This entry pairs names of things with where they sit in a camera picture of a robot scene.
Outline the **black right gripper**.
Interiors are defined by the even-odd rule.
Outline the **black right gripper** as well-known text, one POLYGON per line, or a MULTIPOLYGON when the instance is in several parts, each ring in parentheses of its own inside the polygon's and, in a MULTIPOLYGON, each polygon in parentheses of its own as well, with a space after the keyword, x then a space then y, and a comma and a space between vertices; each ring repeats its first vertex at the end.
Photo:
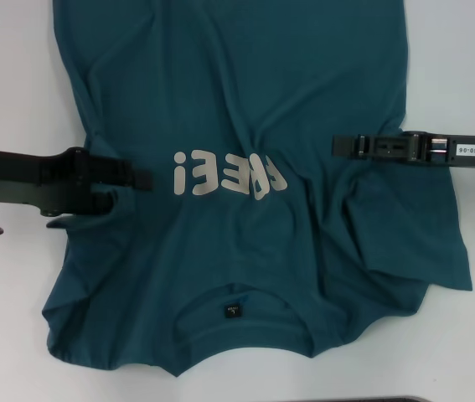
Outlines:
POLYGON ((414 162, 475 164, 475 136, 405 131, 393 136, 335 136, 332 155, 351 159, 405 159, 410 145, 414 162))

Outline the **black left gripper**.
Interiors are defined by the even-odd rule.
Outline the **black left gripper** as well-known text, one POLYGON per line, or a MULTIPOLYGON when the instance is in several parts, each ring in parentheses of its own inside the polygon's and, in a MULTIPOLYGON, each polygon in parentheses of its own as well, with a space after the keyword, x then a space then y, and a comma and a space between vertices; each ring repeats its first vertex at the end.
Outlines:
POLYGON ((88 173, 92 183, 152 190, 152 174, 125 159, 89 156, 77 147, 50 157, 0 152, 0 203, 34 206, 46 217, 109 214, 112 194, 92 193, 88 173))

